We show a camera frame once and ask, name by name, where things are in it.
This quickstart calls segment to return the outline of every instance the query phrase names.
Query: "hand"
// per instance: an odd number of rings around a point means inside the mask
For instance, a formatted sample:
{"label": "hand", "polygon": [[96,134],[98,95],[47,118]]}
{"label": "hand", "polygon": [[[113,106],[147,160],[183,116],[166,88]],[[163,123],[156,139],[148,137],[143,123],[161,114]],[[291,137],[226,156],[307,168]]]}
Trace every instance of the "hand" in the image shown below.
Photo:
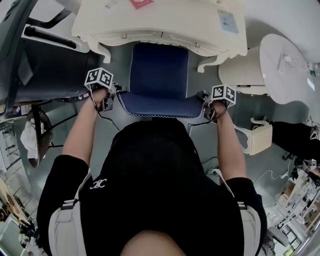
{"label": "hand", "polygon": [[101,107],[101,102],[104,98],[107,98],[109,95],[107,88],[97,89],[92,93],[93,100],[98,108]]}
{"label": "hand", "polygon": [[214,101],[213,103],[213,109],[215,111],[215,117],[219,117],[224,111],[226,111],[226,106],[220,102],[220,101]]}

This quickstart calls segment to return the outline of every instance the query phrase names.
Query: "white table leg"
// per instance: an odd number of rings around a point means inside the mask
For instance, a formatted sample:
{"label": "white table leg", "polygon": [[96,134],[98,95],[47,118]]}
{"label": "white table leg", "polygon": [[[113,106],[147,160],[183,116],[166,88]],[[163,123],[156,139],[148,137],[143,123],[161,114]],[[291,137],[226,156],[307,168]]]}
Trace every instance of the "white table leg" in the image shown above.
{"label": "white table leg", "polygon": [[198,72],[204,73],[205,66],[216,66],[223,63],[230,56],[229,51],[223,52],[217,56],[213,56],[201,61],[198,65]]}
{"label": "white table leg", "polygon": [[111,53],[108,49],[103,47],[92,35],[86,35],[81,37],[84,42],[90,47],[90,50],[95,52],[96,54],[100,54],[104,56],[103,63],[110,63],[111,61]]}

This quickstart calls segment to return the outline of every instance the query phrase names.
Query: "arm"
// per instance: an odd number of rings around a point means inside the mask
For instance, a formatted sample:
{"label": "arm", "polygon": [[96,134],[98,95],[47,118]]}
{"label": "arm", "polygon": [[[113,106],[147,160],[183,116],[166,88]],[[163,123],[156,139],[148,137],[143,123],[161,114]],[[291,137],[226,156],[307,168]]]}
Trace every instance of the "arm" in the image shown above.
{"label": "arm", "polygon": [[[217,116],[225,110],[225,106],[220,102],[215,102],[213,107]],[[223,178],[226,181],[232,178],[246,178],[245,155],[228,112],[217,120],[217,132],[218,162]]]}
{"label": "arm", "polygon": [[[107,96],[106,89],[100,89],[93,93],[93,98],[98,106]],[[97,121],[97,111],[92,100],[89,98],[82,106],[72,129],[66,138],[62,149],[62,155],[69,155],[85,161],[90,165],[91,153],[94,145],[94,133]]]}

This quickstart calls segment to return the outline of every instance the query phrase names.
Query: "white wall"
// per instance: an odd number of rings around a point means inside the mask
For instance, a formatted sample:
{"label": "white wall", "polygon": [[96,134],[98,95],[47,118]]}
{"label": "white wall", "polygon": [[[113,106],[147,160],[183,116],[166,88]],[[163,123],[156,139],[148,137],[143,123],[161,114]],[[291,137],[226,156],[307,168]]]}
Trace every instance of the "white wall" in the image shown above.
{"label": "white wall", "polygon": [[248,47],[263,36],[283,34],[309,62],[320,63],[320,3],[318,0],[240,0],[246,11]]}

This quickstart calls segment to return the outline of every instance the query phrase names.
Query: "person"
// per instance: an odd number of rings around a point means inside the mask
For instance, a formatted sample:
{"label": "person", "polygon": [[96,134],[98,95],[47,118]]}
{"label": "person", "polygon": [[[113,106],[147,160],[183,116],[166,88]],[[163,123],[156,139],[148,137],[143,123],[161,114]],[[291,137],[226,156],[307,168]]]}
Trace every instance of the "person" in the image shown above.
{"label": "person", "polygon": [[[101,89],[93,99],[99,105],[106,95]],[[225,110],[222,103],[214,108],[217,115]],[[88,173],[96,119],[97,111],[88,99],[46,180],[37,223],[49,255],[51,215],[74,198]],[[219,168],[234,197],[225,184],[217,185],[204,174],[195,146],[178,120],[154,118],[120,131],[100,175],[87,180],[79,193],[86,255],[199,256],[219,251],[243,255],[238,202],[258,213],[259,251],[267,231],[266,213],[247,178],[245,157],[228,112],[217,120],[217,133]]]}
{"label": "person", "polygon": [[319,128],[303,123],[270,121],[272,142],[302,160],[314,159],[320,163]]}

